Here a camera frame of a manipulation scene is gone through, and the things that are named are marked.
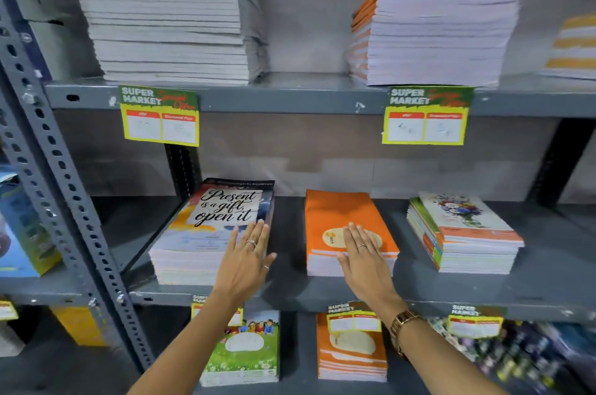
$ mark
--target yellow price tag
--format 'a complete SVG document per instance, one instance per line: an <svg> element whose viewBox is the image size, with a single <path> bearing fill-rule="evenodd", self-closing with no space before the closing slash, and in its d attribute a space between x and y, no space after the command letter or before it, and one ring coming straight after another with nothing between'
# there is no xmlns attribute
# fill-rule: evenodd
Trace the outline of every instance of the yellow price tag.
<svg viewBox="0 0 596 395"><path fill-rule="evenodd" d="M19 318L17 309L10 301L0 301L0 321L16 320Z"/></svg>
<svg viewBox="0 0 596 395"><path fill-rule="evenodd" d="M198 147L195 92L121 85L120 111L127 139Z"/></svg>
<svg viewBox="0 0 596 395"><path fill-rule="evenodd" d="M503 325L503 316L496 316L498 307L455 305L448 317L447 330L458 337L496 337Z"/></svg>
<svg viewBox="0 0 596 395"><path fill-rule="evenodd" d="M362 301L335 304L327 308L329 332L381 331L381 320Z"/></svg>
<svg viewBox="0 0 596 395"><path fill-rule="evenodd" d="M383 144L464 144L473 87L394 86L383 123Z"/></svg>
<svg viewBox="0 0 596 395"><path fill-rule="evenodd" d="M195 318L198 312L203 308L205 301L207 301L206 296L193 296L192 300L195 301L191 304L190 310L190 318ZM242 327L242 320L244 320L244 309L242 307L236 310L234 316L230 319L228 326L237 326Z"/></svg>

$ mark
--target stack of notebooks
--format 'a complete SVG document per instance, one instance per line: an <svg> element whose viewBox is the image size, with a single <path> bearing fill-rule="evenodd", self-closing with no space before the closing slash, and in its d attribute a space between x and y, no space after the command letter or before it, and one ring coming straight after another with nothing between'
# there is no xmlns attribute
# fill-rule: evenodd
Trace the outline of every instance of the stack of notebooks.
<svg viewBox="0 0 596 395"><path fill-rule="evenodd" d="M522 238L478 197L420 193L408 223L442 273L509 274Z"/></svg>
<svg viewBox="0 0 596 395"><path fill-rule="evenodd" d="M274 181L207 179L159 236L149 256L165 285L213 285L231 233L271 224Z"/></svg>
<svg viewBox="0 0 596 395"><path fill-rule="evenodd" d="M108 81L247 84L268 71L260 0L80 0Z"/></svg>
<svg viewBox="0 0 596 395"><path fill-rule="evenodd" d="M399 248L367 193L306 190L306 270L309 276L343 277L336 253L345 252L343 227L353 222L370 232L393 272Z"/></svg>
<svg viewBox="0 0 596 395"><path fill-rule="evenodd" d="M317 314L319 379L387 382L382 332L329 332L327 317Z"/></svg>
<svg viewBox="0 0 596 395"><path fill-rule="evenodd" d="M350 74L367 85L497 85L520 0L366 0Z"/></svg>
<svg viewBox="0 0 596 395"><path fill-rule="evenodd" d="M596 79L596 14L565 20L542 75Z"/></svg>
<svg viewBox="0 0 596 395"><path fill-rule="evenodd" d="M217 343L201 385L279 381L279 311L245 311L243 326L228 326Z"/></svg>

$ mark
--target human hand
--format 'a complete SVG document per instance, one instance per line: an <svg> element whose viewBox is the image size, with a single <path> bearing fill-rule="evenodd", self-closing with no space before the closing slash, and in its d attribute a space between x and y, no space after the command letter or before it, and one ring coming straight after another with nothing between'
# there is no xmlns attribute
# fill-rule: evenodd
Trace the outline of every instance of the human hand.
<svg viewBox="0 0 596 395"><path fill-rule="evenodd" d="M213 285L213 293L225 295L239 306L264 284L276 253L264 256L269 241L269 225L260 219L250 223L236 243L238 227L234 228L223 255Z"/></svg>
<svg viewBox="0 0 596 395"><path fill-rule="evenodd" d="M391 271L381 251L361 225L350 222L343 228L343 239L348 255L337 252L336 257L348 286L385 324L391 324L395 315L407 310L407 305L393 287Z"/></svg>

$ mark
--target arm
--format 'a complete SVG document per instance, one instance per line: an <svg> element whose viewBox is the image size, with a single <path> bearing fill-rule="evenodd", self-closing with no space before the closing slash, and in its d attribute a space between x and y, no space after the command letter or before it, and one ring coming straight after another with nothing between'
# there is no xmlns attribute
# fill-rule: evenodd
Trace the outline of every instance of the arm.
<svg viewBox="0 0 596 395"><path fill-rule="evenodd" d="M128 395L192 393L230 318L263 285L268 267L277 256L270 254L264 257L269 226L262 220L250 224L238 243L237 236L238 229L235 228L223 255L213 292L203 308L138 379Z"/></svg>
<svg viewBox="0 0 596 395"><path fill-rule="evenodd" d="M396 293L389 267L362 226L344 228L348 256L337 253L347 284L387 328L408 309ZM399 331L399 345L432 395L506 395L426 321L412 320Z"/></svg>

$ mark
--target wristwatch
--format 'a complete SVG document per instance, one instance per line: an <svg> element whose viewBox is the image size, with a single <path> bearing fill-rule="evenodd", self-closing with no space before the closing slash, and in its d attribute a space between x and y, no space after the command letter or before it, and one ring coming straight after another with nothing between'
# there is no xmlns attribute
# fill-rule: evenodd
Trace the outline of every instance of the wristwatch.
<svg viewBox="0 0 596 395"><path fill-rule="evenodd" d="M399 331L404 327L409 321L415 320L416 318L422 318L420 314L415 310L406 310L402 313L398 313L395 318L393 319L393 323L391 323L391 327L389 328L389 332L391 333L391 343L393 347L397 350L399 356L403 356L402 348L399 346Z"/></svg>

